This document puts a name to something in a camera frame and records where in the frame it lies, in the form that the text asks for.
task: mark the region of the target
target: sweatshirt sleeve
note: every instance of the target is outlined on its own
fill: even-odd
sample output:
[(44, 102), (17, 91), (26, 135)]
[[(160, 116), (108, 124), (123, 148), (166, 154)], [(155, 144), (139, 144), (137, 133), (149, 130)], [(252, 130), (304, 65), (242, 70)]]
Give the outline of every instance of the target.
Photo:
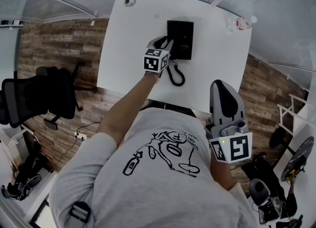
[[(75, 156), (59, 172), (49, 193), (51, 212), (58, 228), (67, 226), (75, 202), (85, 201), (91, 206), (95, 178), (116, 149), (111, 136), (97, 133), (81, 144)], [(92, 227), (93, 223), (91, 215), (86, 227)]]
[(254, 228), (257, 227), (256, 219), (253, 216), (253, 210), (245, 196), (240, 183), (237, 183), (229, 190), (229, 193), (235, 198), (239, 209), (239, 228)]

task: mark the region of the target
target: white table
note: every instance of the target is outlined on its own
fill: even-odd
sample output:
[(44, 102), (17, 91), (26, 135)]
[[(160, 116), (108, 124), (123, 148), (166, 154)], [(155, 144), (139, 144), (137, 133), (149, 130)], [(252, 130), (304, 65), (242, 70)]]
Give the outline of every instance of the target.
[(221, 79), (239, 90), (251, 29), (229, 33), (226, 21), (235, 16), (198, 0), (136, 0), (132, 7), (125, 7), (124, 1), (116, 0), (111, 13), (98, 87), (126, 94), (144, 75), (143, 55), (148, 42), (167, 35), (167, 20), (180, 20), (194, 22), (192, 60), (176, 61), (186, 83), (172, 85), (164, 71), (149, 98), (209, 112), (209, 90), (214, 80)]

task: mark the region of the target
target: bracelet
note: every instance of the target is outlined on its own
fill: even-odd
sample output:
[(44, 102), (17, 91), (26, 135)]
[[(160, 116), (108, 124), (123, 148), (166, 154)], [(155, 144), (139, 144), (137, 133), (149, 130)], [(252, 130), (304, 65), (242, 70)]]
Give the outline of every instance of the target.
[(150, 71), (146, 71), (144, 76), (146, 76), (146, 75), (151, 75), (151, 76), (155, 77), (155, 79), (156, 79), (156, 83), (155, 84), (157, 84), (159, 82), (159, 77), (156, 75), (156, 73), (153, 73), (153, 72), (150, 72)]

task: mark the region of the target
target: plastic bottle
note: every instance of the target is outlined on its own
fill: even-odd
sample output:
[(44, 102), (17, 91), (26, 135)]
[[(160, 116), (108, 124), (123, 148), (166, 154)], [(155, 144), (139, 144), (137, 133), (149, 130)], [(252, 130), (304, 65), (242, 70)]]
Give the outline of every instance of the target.
[(252, 24), (257, 23), (258, 19), (255, 16), (246, 18), (244, 16), (230, 22), (227, 26), (228, 31), (234, 33), (236, 31), (244, 31), (252, 27)]

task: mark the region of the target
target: gray sweatshirt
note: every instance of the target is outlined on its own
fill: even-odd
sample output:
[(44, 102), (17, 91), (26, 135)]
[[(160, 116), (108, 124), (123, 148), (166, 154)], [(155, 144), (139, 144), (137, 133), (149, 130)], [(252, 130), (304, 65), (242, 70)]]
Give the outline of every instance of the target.
[(85, 201), (96, 228), (253, 228), (251, 207), (236, 184), (224, 190), (210, 174), (201, 122), (174, 111), (140, 112), (117, 149), (97, 133), (61, 170), (49, 194), (57, 227)]

